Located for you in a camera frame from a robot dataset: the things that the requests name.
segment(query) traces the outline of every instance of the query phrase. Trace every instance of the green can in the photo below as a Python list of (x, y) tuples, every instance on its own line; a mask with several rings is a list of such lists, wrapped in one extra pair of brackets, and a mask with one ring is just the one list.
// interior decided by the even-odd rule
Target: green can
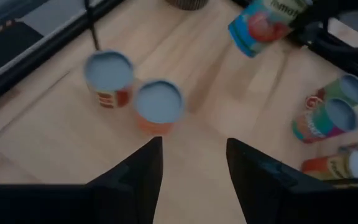
[(358, 127), (356, 112), (342, 99), (331, 98), (308, 110), (292, 122), (294, 135), (304, 143), (313, 143)]
[(358, 78), (351, 74), (343, 75), (319, 89), (313, 95), (306, 97), (305, 106), (307, 109), (312, 110), (317, 105), (331, 98), (339, 98), (351, 106), (357, 106)]

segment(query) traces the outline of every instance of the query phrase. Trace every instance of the wood grain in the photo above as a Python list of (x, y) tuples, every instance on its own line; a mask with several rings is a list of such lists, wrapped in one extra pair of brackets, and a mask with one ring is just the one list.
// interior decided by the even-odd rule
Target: wood grain
[[(244, 223), (227, 169), (227, 137), (295, 168), (358, 141), (358, 131), (312, 145), (294, 137), (290, 123), (305, 97), (341, 71), (285, 41), (247, 58), (227, 32), (240, 11), (225, 0), (195, 12), (161, 0), (128, 0), (96, 26), (104, 49), (133, 61), (135, 89), (164, 78), (186, 98), (183, 118), (163, 139), (156, 223)], [(88, 35), (18, 85), (19, 94), (0, 111), (6, 116), (0, 151), (44, 183), (86, 183), (151, 138), (138, 129), (132, 105), (109, 110), (91, 99), (83, 79), (93, 51)]]

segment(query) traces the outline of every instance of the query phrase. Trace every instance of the orange can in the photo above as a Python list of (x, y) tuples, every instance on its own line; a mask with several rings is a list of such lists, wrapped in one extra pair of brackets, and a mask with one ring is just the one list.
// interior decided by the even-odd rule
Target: orange can
[(166, 80), (144, 84), (136, 94), (137, 123), (152, 135), (167, 134), (184, 111), (184, 100), (179, 88)]
[(112, 50), (99, 51), (85, 65), (88, 88), (104, 108), (120, 108), (128, 104), (134, 81), (129, 59)]
[(319, 180), (358, 178), (358, 151), (309, 159), (301, 170)]

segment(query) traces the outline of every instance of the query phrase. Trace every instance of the stacked cans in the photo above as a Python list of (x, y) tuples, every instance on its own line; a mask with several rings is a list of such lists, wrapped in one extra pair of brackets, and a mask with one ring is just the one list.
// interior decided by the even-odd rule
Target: stacked cans
[(304, 161), (301, 170), (320, 180), (358, 178), (358, 142), (339, 147), (335, 155)]
[(358, 118), (352, 107), (357, 105), (358, 78), (345, 74), (306, 98), (306, 111), (293, 120), (292, 130), (304, 143), (354, 131)]
[[(103, 108), (122, 108), (132, 98), (134, 69), (119, 52), (93, 54), (85, 65), (85, 79), (91, 96)], [(183, 108), (179, 88), (166, 80), (147, 82), (135, 96), (136, 120), (139, 128), (149, 134), (167, 134), (180, 119)]]

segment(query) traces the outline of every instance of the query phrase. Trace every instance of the blue can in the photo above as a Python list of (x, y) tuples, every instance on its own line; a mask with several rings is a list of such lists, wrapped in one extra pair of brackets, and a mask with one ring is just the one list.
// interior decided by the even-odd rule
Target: blue can
[(230, 25), (238, 48), (248, 57), (291, 32), (289, 23), (302, 13), (311, 0), (255, 0)]

